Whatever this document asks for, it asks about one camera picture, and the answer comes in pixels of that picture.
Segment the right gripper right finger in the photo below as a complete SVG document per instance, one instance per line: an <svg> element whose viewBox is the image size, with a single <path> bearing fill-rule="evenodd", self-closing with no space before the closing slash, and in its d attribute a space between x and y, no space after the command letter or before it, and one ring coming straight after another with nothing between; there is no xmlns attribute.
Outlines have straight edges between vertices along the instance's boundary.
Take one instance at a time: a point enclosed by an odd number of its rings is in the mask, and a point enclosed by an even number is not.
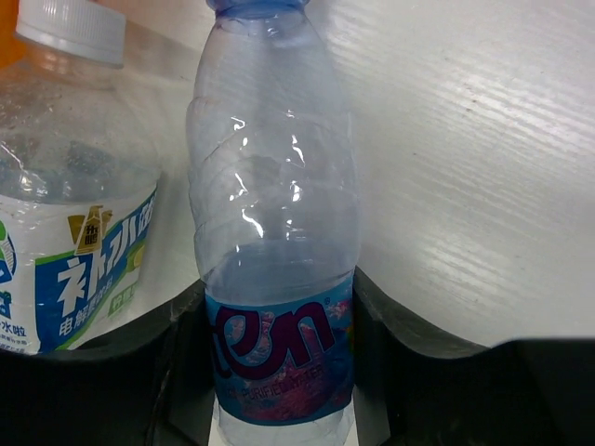
<svg viewBox="0 0 595 446"><path fill-rule="evenodd" d="M354 410L362 445L590 445L594 343L494 347L419 317L357 271Z"/></svg>

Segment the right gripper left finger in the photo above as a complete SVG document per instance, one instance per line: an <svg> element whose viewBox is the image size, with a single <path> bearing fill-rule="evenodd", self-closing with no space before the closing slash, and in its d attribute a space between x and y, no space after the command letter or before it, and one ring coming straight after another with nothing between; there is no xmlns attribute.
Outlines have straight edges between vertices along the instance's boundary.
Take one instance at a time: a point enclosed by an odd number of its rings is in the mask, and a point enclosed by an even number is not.
<svg viewBox="0 0 595 446"><path fill-rule="evenodd" d="M1 353L4 445L206 445L214 385L202 282L75 350Z"/></svg>

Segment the green label water bottle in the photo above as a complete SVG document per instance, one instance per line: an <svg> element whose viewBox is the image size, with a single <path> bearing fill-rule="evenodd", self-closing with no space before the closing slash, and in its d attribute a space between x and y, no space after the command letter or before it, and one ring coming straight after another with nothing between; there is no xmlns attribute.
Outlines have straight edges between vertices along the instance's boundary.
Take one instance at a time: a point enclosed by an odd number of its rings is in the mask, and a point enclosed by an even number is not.
<svg viewBox="0 0 595 446"><path fill-rule="evenodd" d="M1 347L74 349L134 299L161 171L122 96L126 17L23 1L1 71Z"/></svg>

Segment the blue cap water bottle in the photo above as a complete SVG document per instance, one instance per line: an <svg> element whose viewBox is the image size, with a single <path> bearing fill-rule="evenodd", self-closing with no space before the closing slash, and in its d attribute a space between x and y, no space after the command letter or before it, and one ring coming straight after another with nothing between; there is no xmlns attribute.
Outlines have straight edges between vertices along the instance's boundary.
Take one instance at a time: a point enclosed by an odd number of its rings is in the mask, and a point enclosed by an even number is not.
<svg viewBox="0 0 595 446"><path fill-rule="evenodd" d="M302 1L214 1L186 114L229 445L342 445L361 244L350 114Z"/></svg>

